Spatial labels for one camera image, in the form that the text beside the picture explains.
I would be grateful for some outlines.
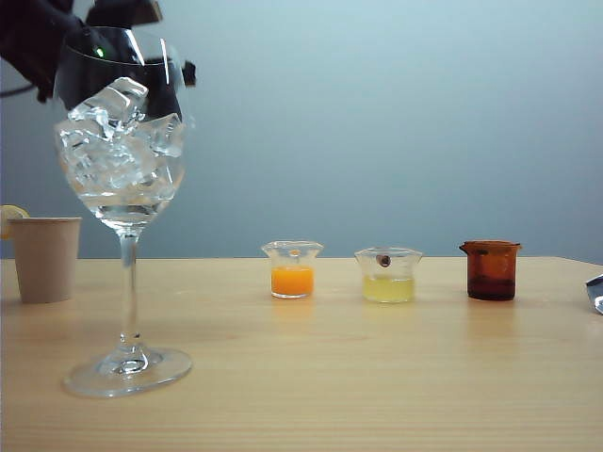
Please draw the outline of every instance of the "glass stem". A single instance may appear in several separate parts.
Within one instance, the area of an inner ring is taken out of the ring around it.
[[[118,234],[122,246],[123,270],[123,323],[120,345],[132,349],[139,343],[140,338],[137,326],[138,306],[136,294],[136,248],[139,242],[139,233],[127,231]]]

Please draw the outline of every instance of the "orange liquid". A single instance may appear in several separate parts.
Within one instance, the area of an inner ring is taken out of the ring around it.
[[[272,269],[272,294],[299,297],[312,293],[314,270],[309,266],[277,266]]]

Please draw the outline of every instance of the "glass beaker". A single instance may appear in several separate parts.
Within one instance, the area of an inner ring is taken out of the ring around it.
[[[262,251],[271,260],[271,293],[279,299],[301,299],[314,290],[314,258],[324,249],[317,242],[277,240]]]
[[[354,253],[363,272],[362,295],[370,301],[397,303],[415,296],[415,265],[423,253],[397,247],[375,247]]]
[[[469,240],[459,248],[467,255],[467,294],[471,298],[513,299],[520,244],[506,240]]]

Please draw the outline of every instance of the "brown beaker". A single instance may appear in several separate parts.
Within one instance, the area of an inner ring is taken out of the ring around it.
[[[471,298],[513,299],[520,244],[506,240],[469,240],[459,248],[467,255],[467,294]]]

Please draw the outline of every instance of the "lemon slice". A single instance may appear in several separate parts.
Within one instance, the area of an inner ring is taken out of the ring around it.
[[[2,235],[2,240],[10,238],[8,221],[12,218],[29,218],[29,214],[17,205],[0,205],[0,235]]]

